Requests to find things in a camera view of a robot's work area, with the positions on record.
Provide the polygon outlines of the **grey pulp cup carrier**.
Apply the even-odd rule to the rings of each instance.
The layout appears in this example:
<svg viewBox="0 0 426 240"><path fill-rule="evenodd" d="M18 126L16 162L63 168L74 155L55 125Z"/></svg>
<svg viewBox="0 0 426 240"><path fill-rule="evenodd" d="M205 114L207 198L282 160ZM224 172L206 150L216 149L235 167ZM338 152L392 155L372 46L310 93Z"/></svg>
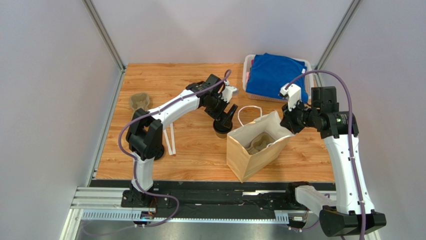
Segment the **grey pulp cup carrier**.
<svg viewBox="0 0 426 240"><path fill-rule="evenodd" d="M256 136L245 148L249 155L257 154L275 142L274 138L267 132Z"/></svg>

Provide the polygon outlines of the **brown paper bag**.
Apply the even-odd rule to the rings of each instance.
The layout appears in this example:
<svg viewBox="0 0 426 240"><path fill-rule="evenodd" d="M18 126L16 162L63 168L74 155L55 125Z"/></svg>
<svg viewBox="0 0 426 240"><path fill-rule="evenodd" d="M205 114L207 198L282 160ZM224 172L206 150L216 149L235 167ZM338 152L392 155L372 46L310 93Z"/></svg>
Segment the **brown paper bag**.
<svg viewBox="0 0 426 240"><path fill-rule="evenodd" d="M238 116L241 126L230 131L226 138L226 164L241 183L277 159L295 136L280 125L276 110L264 115L261 107L251 107L259 109L260 117L244 124Z"/></svg>

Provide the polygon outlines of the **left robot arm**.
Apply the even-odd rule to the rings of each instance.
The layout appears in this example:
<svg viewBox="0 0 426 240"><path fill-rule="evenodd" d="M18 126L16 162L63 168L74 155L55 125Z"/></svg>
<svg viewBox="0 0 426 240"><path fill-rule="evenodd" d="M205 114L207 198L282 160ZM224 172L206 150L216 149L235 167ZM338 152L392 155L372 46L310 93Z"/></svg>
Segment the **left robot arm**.
<svg viewBox="0 0 426 240"><path fill-rule="evenodd" d="M236 104L226 111L233 96L239 90L231 86L227 70L223 78L211 74L207 80L189 84L178 96L150 110L137 109L119 136L125 136L129 151L124 153L133 158L133 178L128 190L122 194L121 206L125 208L148 207L157 194L153 193L154 161L165 153L163 136L166 128L185 114L204 108L213 119L213 129L219 138L226 138L233 128Z"/></svg>

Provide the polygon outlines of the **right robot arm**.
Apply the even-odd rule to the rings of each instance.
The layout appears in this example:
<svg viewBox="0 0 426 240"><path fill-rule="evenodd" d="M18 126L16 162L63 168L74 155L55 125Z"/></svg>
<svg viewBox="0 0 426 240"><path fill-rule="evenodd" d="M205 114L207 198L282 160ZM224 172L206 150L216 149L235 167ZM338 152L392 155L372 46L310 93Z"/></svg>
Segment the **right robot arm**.
<svg viewBox="0 0 426 240"><path fill-rule="evenodd" d="M306 181L292 182L286 189L287 204L311 210L328 237L369 234L384 227L386 216L376 211L364 181L356 118L340 111L335 87L313 87L310 105L303 103L301 88L295 84L284 85L279 95L287 100L282 107L282 127L293 134L305 128L320 133L331 159L336 191L336 200L332 200Z"/></svg>

